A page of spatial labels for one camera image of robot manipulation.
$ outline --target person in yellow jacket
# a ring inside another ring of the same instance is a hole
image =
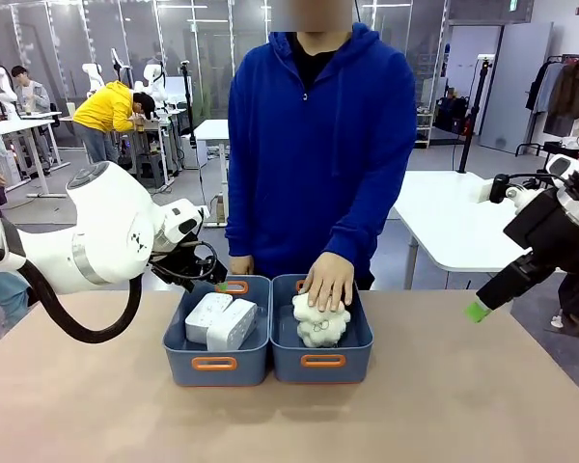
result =
[[[154,100],[144,93],[133,93],[121,82],[110,82],[77,108],[73,116],[75,134],[82,139],[93,162],[118,160],[118,153],[109,137],[116,130],[127,132],[143,123],[132,118],[144,114],[152,118]]]

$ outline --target stuffed toy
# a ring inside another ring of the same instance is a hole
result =
[[[307,347],[332,347],[339,342],[351,319],[343,303],[339,303],[336,312],[331,312],[330,307],[320,312],[317,307],[309,307],[309,294],[295,296],[291,302],[293,316],[299,322],[298,336]]]

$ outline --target beige tabletop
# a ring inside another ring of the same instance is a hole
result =
[[[361,296],[370,373],[344,386],[176,386],[175,293],[101,345],[35,309],[0,341],[0,462],[579,462],[579,389],[509,314],[469,323],[465,291]],[[100,328],[126,293],[62,299]]]

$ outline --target blue hoodie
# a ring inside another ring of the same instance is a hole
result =
[[[328,251],[368,275],[416,140],[404,56],[354,24],[307,93],[286,33],[251,50],[230,92],[230,256],[269,277]]]

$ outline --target white package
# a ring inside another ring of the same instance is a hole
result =
[[[212,322],[206,334],[208,351],[227,352],[238,350],[251,333],[257,304],[236,299]]]
[[[212,322],[232,304],[230,294],[210,292],[202,298],[184,320],[186,338],[191,342],[206,344],[206,333]]]

